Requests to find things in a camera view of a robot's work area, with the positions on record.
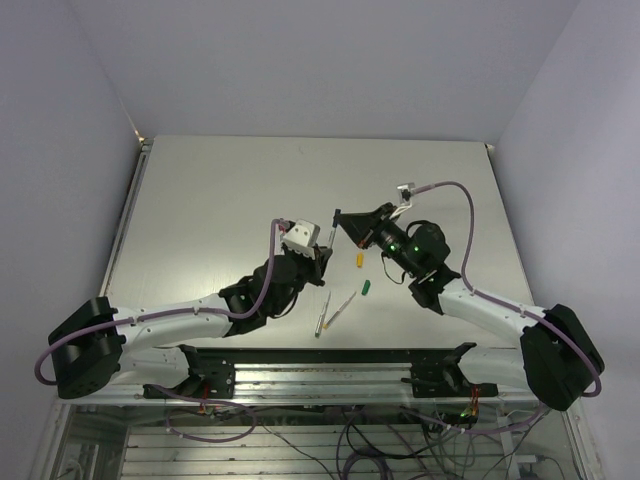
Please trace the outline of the blue pen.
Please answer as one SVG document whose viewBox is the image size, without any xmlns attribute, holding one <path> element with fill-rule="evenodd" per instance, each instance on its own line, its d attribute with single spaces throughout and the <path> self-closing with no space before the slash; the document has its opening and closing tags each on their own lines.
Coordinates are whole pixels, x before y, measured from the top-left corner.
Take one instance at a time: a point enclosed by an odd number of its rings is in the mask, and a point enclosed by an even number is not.
<svg viewBox="0 0 640 480">
<path fill-rule="evenodd" d="M 329 238 L 328 238 L 328 242 L 327 242 L 327 246 L 331 247 L 333 249 L 333 245 L 334 245 L 334 241 L 335 241 L 335 237 L 336 237 L 336 233 L 337 233 L 337 227 L 333 227 L 331 226 L 331 230 L 330 230 L 330 234 L 329 234 Z"/>
</svg>

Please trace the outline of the green pen cap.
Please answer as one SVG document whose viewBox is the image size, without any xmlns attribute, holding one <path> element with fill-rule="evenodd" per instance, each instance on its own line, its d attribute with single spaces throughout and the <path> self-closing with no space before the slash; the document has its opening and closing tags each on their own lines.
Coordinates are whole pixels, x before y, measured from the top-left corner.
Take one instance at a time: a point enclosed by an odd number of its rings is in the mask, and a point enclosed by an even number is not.
<svg viewBox="0 0 640 480">
<path fill-rule="evenodd" d="M 367 293 L 368 293 L 368 291 L 370 289 L 370 286 L 371 286 L 371 282 L 369 280 L 365 280 L 365 282 L 364 282 L 364 284 L 362 286 L 362 289 L 361 289 L 361 295 L 363 295 L 363 296 L 367 295 Z"/>
</svg>

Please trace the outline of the yellow pen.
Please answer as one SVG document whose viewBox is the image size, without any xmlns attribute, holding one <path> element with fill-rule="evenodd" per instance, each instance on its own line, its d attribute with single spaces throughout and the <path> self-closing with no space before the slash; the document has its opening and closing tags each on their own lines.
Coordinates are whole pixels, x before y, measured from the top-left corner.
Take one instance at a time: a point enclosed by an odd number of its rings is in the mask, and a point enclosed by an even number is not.
<svg viewBox="0 0 640 480">
<path fill-rule="evenodd" d="M 341 305 L 340 307 L 331 315 L 331 317 L 324 323 L 323 330 L 327 330 L 335 320 L 346 310 L 346 308 L 350 305 L 353 299 L 356 297 L 357 292 L 354 291 Z"/>
</svg>

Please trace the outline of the green pen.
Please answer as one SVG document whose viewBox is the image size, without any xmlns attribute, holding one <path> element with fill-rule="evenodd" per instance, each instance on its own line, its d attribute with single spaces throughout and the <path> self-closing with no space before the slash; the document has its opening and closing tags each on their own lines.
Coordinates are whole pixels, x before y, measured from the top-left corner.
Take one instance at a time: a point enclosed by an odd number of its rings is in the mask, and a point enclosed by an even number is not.
<svg viewBox="0 0 640 480">
<path fill-rule="evenodd" d="M 322 304 L 321 310 L 320 310 L 320 314 L 318 317 L 318 321 L 316 323 L 316 327 L 314 330 L 314 338 L 318 339 L 320 338 L 321 334 L 322 334 L 322 330 L 324 327 L 324 323 L 325 323 L 325 319 L 326 319 L 326 314 L 327 314 L 327 310 L 329 307 L 329 304 L 331 302 L 331 296 L 332 296 L 332 292 L 329 291 L 327 293 L 327 296 Z"/>
</svg>

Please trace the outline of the blue pen cap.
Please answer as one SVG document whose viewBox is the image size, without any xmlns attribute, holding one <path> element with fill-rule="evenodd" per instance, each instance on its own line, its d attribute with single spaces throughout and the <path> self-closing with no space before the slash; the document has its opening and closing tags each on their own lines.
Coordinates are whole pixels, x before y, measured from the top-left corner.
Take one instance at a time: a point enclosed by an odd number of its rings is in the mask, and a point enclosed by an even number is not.
<svg viewBox="0 0 640 480">
<path fill-rule="evenodd" d="M 332 221 L 332 226 L 334 228 L 338 226 L 340 214 L 341 214 L 341 209 L 335 209 L 334 216 L 333 216 L 333 221 Z"/>
</svg>

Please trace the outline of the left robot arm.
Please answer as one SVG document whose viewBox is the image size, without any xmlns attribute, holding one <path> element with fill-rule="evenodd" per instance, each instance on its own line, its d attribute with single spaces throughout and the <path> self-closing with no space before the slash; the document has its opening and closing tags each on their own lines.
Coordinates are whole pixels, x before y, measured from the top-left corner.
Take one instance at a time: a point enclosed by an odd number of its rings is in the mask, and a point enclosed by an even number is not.
<svg viewBox="0 0 640 480">
<path fill-rule="evenodd" d="M 288 314 L 306 285 L 321 287 L 333 254 L 285 247 L 248 276 L 216 293 L 154 308 L 114 307 L 105 296 L 84 302 L 48 337 L 59 398 L 79 399 L 108 385 L 158 384 L 182 397 L 203 387 L 195 339 L 228 338 Z"/>
</svg>

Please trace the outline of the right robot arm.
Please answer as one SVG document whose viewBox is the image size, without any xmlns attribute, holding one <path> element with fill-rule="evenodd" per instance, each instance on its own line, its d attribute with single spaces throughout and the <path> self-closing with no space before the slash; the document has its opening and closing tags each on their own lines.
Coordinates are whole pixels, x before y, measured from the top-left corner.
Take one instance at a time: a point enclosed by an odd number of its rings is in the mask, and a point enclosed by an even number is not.
<svg viewBox="0 0 640 480">
<path fill-rule="evenodd" d="M 334 223 L 358 248 L 377 246 L 383 258 L 396 263 L 411 278 L 409 290 L 420 307 L 467 321 L 516 348 L 510 353 L 467 348 L 440 373 L 448 393 L 501 384 L 528 389 L 557 411 L 586 394 L 603 373 L 604 361 L 571 308 L 515 305 L 471 287 L 447 266 L 450 248 L 441 228 L 427 220 L 400 228 L 395 211 L 386 203 L 368 213 L 338 213 Z"/>
</svg>

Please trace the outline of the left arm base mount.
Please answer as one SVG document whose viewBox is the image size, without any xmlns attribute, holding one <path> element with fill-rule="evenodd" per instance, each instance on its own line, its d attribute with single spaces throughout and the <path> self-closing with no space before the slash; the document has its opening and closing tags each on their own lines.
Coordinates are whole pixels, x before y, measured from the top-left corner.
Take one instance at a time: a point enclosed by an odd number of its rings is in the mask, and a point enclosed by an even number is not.
<svg viewBox="0 0 640 480">
<path fill-rule="evenodd" d="M 236 360 L 231 349 L 179 345 L 154 348 L 150 353 L 156 359 L 143 372 L 145 399 L 233 397 Z"/>
</svg>

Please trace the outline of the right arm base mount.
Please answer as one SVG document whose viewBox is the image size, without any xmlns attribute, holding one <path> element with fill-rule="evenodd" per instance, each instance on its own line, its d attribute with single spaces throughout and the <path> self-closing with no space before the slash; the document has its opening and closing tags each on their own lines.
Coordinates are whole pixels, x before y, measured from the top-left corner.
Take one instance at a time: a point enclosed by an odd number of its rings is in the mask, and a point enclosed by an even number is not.
<svg viewBox="0 0 640 480">
<path fill-rule="evenodd" d="M 414 398 L 497 397 L 496 384 L 472 383 L 462 373 L 463 355 L 476 347 L 474 342 L 465 342 L 454 349 L 410 350 L 409 373 L 400 381 L 411 386 Z"/>
</svg>

